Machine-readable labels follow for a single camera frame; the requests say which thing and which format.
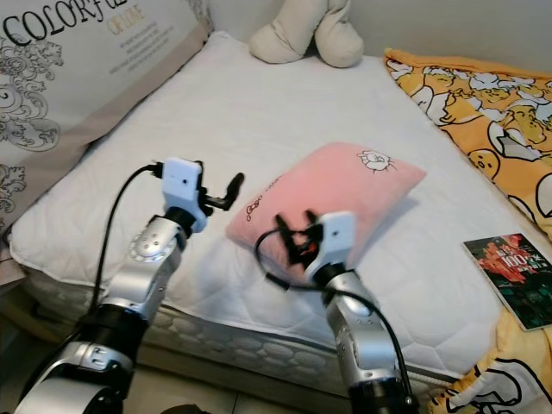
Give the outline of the dark red-green cover book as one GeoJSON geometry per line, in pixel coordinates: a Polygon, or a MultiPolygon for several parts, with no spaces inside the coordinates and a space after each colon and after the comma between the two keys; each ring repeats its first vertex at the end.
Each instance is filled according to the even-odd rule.
{"type": "Polygon", "coordinates": [[[552,259],[527,236],[477,238],[464,248],[522,329],[552,327],[552,259]]]}

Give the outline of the beige plush toy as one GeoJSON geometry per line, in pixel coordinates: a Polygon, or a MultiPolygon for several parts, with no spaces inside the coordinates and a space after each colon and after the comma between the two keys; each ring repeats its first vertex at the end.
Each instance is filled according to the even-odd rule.
{"type": "Polygon", "coordinates": [[[249,51],[266,63],[286,64],[316,45],[328,66],[356,66],[364,43],[348,20],[350,9],[351,0],[284,0],[275,19],[249,39],[249,51]]]}

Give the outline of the pink plush pillow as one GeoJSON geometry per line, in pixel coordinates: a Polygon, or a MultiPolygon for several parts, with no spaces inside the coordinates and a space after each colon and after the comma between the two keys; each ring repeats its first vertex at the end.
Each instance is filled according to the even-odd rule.
{"type": "Polygon", "coordinates": [[[283,217],[289,228],[306,228],[307,210],[317,216],[339,210],[354,213],[355,244],[346,263],[354,266],[369,237],[426,174],[413,163],[359,143],[327,143],[249,193],[226,225],[226,237],[237,248],[229,270],[241,277],[260,276],[253,256],[257,238],[276,228],[275,216],[283,217]]]}

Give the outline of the white quilted mattress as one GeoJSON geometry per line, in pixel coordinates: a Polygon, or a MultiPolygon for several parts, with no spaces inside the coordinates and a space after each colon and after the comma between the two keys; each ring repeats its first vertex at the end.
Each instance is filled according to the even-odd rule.
{"type": "Polygon", "coordinates": [[[170,155],[205,164],[204,184],[241,198],[188,241],[145,348],[188,354],[343,394],[334,337],[314,292],[264,279],[252,249],[228,238],[232,218],[260,190],[326,143],[359,143],[426,171],[369,236],[356,272],[397,331],[418,393],[452,394],[492,348],[500,301],[464,244],[537,232],[391,78],[381,60],[334,68],[319,60],[269,66],[224,32],[158,88],[13,226],[24,291],[67,321],[83,315],[113,228],[107,272],[163,210],[161,182],[130,182],[170,155]]]}

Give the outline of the yellow cartoon egg blanket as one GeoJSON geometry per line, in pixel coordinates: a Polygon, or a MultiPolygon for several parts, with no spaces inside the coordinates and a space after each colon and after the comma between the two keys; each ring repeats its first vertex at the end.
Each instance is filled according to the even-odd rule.
{"type": "MultiPolygon", "coordinates": [[[[552,74],[387,50],[399,88],[542,232],[552,259],[552,74]]],[[[525,331],[493,292],[492,346],[430,414],[552,414],[552,327],[525,331]]]]}

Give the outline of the grey printed large pillow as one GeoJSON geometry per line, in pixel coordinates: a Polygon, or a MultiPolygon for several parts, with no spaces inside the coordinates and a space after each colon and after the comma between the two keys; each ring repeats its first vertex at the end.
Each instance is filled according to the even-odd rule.
{"type": "Polygon", "coordinates": [[[204,47],[210,0],[0,0],[1,229],[204,47]]]}

